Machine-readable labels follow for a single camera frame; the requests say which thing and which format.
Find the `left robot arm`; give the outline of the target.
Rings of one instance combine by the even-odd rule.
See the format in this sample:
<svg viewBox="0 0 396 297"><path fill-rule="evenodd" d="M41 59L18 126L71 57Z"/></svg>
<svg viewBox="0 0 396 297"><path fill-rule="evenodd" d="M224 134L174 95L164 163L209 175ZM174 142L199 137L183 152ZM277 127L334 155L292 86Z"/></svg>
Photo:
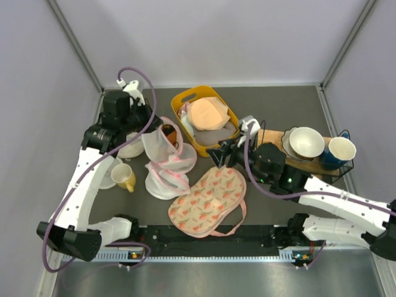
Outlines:
<svg viewBox="0 0 396 297"><path fill-rule="evenodd" d="M37 235L45 248L91 261L103 246L118 240L131 246L140 240L135 218L117 215L93 225L88 219L100 183L119 146L125 143L127 135L141 131L151 115L152 109L140 91L106 93L98 122L84 133L79 160L59 209L50 221L37 226Z"/></svg>

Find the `white ceramic bowl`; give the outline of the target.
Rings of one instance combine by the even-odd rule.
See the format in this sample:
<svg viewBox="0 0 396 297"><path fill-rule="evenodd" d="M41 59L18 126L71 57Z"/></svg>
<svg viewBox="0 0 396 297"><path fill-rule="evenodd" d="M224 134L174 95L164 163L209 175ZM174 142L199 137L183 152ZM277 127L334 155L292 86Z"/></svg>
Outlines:
<svg viewBox="0 0 396 297"><path fill-rule="evenodd" d="M304 158L316 158L325 149L322 135L310 127L297 127L289 136L293 151Z"/></svg>

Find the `yellow mug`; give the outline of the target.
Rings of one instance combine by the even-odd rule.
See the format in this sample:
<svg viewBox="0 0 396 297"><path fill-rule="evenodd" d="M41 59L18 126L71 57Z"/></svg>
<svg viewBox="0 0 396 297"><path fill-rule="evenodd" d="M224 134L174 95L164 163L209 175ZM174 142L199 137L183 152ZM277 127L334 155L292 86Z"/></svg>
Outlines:
<svg viewBox="0 0 396 297"><path fill-rule="evenodd" d="M122 163L116 165L111 171L111 179L122 189L134 192L136 176L128 164Z"/></svg>

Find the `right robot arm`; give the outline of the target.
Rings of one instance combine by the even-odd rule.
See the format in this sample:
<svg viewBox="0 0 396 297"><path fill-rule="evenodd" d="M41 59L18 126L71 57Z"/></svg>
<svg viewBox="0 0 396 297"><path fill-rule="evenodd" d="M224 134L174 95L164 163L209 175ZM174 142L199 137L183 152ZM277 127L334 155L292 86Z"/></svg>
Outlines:
<svg viewBox="0 0 396 297"><path fill-rule="evenodd" d="M286 155L273 143L258 148L224 140L207 150L218 168L244 167L253 185L263 194L314 207L334 215L321 218L300 213L288 222L290 240L355 244L379 257L395 260L395 202L369 200L327 184L286 163Z"/></svg>

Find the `white pink-trimmed mesh laundry bag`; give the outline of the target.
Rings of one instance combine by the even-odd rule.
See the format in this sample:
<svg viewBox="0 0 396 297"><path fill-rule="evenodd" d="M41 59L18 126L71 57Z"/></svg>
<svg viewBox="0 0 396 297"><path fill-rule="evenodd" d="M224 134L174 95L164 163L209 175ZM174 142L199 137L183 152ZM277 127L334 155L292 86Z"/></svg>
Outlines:
<svg viewBox="0 0 396 297"><path fill-rule="evenodd" d="M197 162L194 147L185 143L179 127L170 119L160 117L162 124L153 132L142 134L142 142L149 160L161 169L175 174L186 174ZM177 132L178 148L174 148L162 132L164 124L172 125Z"/></svg>

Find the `white garment in basket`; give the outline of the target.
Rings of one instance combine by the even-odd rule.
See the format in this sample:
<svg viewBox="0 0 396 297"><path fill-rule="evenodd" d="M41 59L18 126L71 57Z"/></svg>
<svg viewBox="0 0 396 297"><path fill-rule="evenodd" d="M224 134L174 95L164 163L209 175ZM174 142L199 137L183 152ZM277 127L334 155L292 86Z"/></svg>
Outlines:
<svg viewBox="0 0 396 297"><path fill-rule="evenodd" d="M192 124L189 122L189 118L186 111L181 112L181 123L184 128L187 130L188 134L195 139L194 128Z"/></svg>

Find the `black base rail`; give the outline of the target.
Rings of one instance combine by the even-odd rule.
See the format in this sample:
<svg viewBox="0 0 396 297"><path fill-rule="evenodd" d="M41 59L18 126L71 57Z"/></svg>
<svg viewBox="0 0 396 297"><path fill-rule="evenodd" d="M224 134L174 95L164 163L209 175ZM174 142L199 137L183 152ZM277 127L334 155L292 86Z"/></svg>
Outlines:
<svg viewBox="0 0 396 297"><path fill-rule="evenodd" d="M242 225L226 237L193 238L171 225L139 228L136 237L152 249L153 257L239 257L275 256L293 245L285 227Z"/></svg>

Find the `peach padded bra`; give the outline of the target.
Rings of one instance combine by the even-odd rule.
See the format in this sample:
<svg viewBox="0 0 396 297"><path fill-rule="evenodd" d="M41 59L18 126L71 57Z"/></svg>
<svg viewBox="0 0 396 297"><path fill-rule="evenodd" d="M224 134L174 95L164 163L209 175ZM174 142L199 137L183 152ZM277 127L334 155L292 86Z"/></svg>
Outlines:
<svg viewBox="0 0 396 297"><path fill-rule="evenodd" d="M228 106L218 97L205 97L192 102L187 108L189 122L198 130L217 130L229 120Z"/></svg>

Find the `yellow plastic basket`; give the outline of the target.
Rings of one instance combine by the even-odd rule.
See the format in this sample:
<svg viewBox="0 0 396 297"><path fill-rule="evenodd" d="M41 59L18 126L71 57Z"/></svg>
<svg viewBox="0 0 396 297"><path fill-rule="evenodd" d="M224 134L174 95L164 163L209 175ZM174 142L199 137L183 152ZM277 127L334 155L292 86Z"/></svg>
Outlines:
<svg viewBox="0 0 396 297"><path fill-rule="evenodd" d="M171 101L179 125L188 141L202 157L218 147L221 140L237 136L238 118L212 88L206 85L185 90Z"/></svg>

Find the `blue paper cup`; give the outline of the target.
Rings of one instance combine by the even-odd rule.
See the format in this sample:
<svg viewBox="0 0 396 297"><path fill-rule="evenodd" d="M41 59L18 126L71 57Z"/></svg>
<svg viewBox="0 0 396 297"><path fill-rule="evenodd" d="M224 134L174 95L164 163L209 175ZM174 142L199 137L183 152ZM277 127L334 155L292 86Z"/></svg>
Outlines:
<svg viewBox="0 0 396 297"><path fill-rule="evenodd" d="M334 137L320 155L319 162L325 170L336 170L353 160L355 156L356 147L350 139Z"/></svg>

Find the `empty pink-trimmed mesh laundry bag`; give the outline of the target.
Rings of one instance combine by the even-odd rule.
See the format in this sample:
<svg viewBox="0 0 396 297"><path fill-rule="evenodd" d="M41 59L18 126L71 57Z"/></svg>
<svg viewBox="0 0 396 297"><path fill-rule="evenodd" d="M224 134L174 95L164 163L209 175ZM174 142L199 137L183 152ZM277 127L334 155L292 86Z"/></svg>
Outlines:
<svg viewBox="0 0 396 297"><path fill-rule="evenodd" d="M160 200L171 200L189 194L191 188L185 174L176 175L166 170L157 171L148 167L145 188L151 196Z"/></svg>

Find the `tulip print bra bag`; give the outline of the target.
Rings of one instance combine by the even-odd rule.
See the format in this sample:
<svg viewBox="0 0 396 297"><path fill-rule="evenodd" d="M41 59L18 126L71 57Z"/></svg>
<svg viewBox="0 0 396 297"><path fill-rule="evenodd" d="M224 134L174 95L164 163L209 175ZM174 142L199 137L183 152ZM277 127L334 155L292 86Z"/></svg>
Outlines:
<svg viewBox="0 0 396 297"><path fill-rule="evenodd" d="M226 233L217 228L237 207L241 208L242 219L246 218L246 189L246 180L238 170L213 167L191 187L189 194L171 204L168 216L177 229L193 238L231 236L242 222Z"/></svg>

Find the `scalloped white plate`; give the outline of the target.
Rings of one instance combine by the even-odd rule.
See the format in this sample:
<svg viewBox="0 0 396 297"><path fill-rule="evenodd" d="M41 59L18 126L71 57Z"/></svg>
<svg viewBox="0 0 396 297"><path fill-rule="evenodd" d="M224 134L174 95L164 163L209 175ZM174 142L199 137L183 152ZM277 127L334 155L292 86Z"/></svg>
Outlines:
<svg viewBox="0 0 396 297"><path fill-rule="evenodd" d="M296 127L292 127L289 130L286 130L281 138L282 150L284 153L286 153L291 158L298 157L290 145L290 135L295 129L296 129Z"/></svg>

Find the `grey garment in basket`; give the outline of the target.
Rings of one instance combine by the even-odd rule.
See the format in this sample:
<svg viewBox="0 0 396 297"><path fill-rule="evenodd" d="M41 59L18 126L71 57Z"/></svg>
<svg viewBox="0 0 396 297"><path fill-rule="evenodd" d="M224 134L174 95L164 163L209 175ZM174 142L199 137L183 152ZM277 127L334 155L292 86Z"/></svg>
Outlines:
<svg viewBox="0 0 396 297"><path fill-rule="evenodd" d="M198 130L193 127L195 141L203 147L217 145L219 141L229 139L236 133L236 127L230 121L217 130Z"/></svg>

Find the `white saucer plate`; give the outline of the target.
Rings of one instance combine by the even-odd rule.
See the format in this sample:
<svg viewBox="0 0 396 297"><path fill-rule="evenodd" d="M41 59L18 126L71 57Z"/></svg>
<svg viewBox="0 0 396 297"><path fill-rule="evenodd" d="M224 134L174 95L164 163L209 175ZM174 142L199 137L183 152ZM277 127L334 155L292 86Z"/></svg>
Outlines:
<svg viewBox="0 0 396 297"><path fill-rule="evenodd" d="M123 161L120 158L118 158L118 157L116 157L113 160L112 164L110 165L110 167L105 172L105 175L104 175L104 177L103 177L103 179L102 179L102 181L100 183L99 189L101 189L101 190L110 189L110 188L112 188L113 186L116 185L116 183L111 178L111 172L112 172L112 170L114 169L115 166L121 164L122 162Z"/></svg>

